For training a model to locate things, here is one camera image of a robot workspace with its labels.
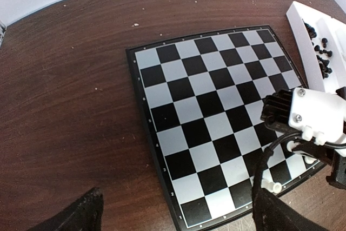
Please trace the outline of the white pawn piece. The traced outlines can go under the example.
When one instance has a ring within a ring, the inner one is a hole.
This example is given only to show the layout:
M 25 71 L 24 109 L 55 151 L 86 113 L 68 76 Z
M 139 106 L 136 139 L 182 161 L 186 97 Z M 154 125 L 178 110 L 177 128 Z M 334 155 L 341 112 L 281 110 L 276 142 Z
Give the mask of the white pawn piece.
M 310 156 L 303 156 L 304 161 L 306 164 L 313 164 L 315 163 L 316 159 Z
M 296 148 L 300 143 L 299 142 L 295 142 L 295 141 L 289 141 L 287 142 L 287 145 L 286 145 L 286 148 L 287 148 L 287 151 L 291 152 L 292 153 L 292 150 L 294 148 Z

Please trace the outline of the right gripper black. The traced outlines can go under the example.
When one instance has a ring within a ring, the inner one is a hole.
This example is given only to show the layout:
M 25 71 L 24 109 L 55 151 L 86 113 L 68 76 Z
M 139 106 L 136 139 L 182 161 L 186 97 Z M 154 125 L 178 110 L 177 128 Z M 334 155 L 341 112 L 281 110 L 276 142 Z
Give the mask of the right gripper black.
M 345 189 L 345 157 L 335 151 L 331 166 L 331 175 L 326 177 L 326 181 L 335 188 Z

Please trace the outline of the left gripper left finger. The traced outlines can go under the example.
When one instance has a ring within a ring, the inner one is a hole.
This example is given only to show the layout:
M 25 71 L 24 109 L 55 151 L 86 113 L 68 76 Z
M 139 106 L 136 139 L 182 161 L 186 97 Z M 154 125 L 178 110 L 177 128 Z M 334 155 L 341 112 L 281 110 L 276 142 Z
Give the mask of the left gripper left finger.
M 75 202 L 30 230 L 101 230 L 103 193 L 93 187 Z

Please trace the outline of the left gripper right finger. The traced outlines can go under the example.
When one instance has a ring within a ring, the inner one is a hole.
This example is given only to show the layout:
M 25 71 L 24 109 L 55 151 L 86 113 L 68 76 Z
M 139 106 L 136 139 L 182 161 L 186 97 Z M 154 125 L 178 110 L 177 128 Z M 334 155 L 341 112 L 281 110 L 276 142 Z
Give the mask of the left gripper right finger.
M 252 190 L 252 207 L 257 230 L 326 230 L 300 215 L 266 189 Z

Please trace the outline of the white chess bishop piece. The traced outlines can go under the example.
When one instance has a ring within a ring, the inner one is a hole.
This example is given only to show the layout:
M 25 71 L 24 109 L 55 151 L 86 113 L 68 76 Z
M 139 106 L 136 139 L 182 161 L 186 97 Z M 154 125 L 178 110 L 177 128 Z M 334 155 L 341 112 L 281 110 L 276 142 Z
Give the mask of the white chess bishop piece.
M 261 182 L 261 187 L 267 191 L 275 194 L 279 194 L 282 191 L 282 185 L 279 182 L 269 181 L 263 179 Z

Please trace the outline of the black white chessboard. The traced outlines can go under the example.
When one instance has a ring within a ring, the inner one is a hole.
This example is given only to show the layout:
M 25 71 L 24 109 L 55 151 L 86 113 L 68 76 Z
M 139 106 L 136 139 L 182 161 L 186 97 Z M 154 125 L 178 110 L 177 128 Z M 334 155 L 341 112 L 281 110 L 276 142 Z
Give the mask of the black white chessboard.
M 177 230 L 251 211 L 257 160 L 279 137 L 264 98 L 303 85 L 271 27 L 212 31 L 126 51 L 136 99 Z

